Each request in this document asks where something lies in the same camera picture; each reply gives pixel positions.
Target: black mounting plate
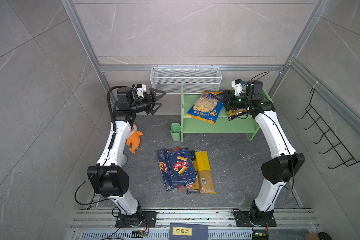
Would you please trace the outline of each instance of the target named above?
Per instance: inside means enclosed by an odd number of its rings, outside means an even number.
[[[236,226],[237,227],[253,227],[253,224],[250,221],[250,211],[233,211],[233,215],[235,216]],[[268,227],[276,227],[276,221],[273,217],[269,218],[266,223],[263,223],[261,226],[257,225],[256,227],[266,227],[268,223]]]
[[[156,215],[157,215],[157,212],[154,212],[154,211],[142,212],[142,218],[147,219],[148,227],[155,227],[155,225],[156,225]],[[125,218],[125,215],[122,215],[122,214],[119,213],[117,215],[115,227],[121,227],[121,226],[122,227],[127,227],[127,228],[132,227],[129,224],[124,224],[123,225],[124,218]],[[144,227],[145,226],[144,222],[145,221],[143,220],[139,227]]]

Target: mesh basket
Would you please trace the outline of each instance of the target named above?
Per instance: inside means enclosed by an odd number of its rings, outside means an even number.
[[[167,93],[202,93],[220,88],[221,72],[218,67],[155,67],[151,69],[153,88]]]

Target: pile of pasta packages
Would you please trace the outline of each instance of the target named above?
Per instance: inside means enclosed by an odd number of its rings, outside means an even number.
[[[157,151],[165,189],[178,188],[191,193],[216,193],[207,151],[162,149]]]
[[[203,92],[196,100],[195,104],[188,111],[187,116],[212,123],[216,123],[217,118],[223,108],[223,103],[215,99],[215,95],[220,92]],[[237,109],[235,111],[226,109],[228,120],[235,119],[246,114],[246,109]]]

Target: orange plush toy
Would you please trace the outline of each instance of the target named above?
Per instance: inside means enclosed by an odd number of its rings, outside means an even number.
[[[132,143],[132,147],[129,148],[129,151],[131,151],[132,153],[136,154],[135,150],[139,147],[140,145],[140,136],[143,135],[142,132],[138,132],[137,131],[137,127],[136,124],[134,124],[132,126],[131,132],[128,135],[128,140],[127,140],[127,145],[131,145]]]

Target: green container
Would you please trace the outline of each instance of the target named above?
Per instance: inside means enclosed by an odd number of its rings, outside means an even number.
[[[180,123],[171,124],[171,136],[173,141],[180,141]]]

